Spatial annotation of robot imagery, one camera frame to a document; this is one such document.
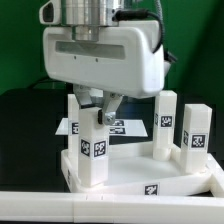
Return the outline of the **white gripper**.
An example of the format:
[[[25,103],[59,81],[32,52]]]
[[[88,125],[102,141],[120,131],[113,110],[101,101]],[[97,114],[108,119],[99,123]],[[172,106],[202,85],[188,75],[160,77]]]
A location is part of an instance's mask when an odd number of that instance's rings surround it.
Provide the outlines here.
[[[98,123],[110,126],[122,95],[148,98],[164,88],[164,51],[158,41],[155,20],[102,28],[96,42],[74,41],[69,27],[48,27],[43,34],[45,68],[49,77],[74,84],[81,109],[93,106],[90,88],[104,90]]]

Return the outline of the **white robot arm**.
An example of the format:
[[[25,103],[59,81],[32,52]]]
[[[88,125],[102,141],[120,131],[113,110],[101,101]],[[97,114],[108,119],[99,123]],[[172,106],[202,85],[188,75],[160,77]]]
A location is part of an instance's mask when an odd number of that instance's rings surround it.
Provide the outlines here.
[[[154,97],[164,87],[172,54],[164,49],[159,11],[128,0],[49,0],[39,11],[50,78],[73,85],[82,107],[103,92],[98,122],[111,125],[122,98]]]

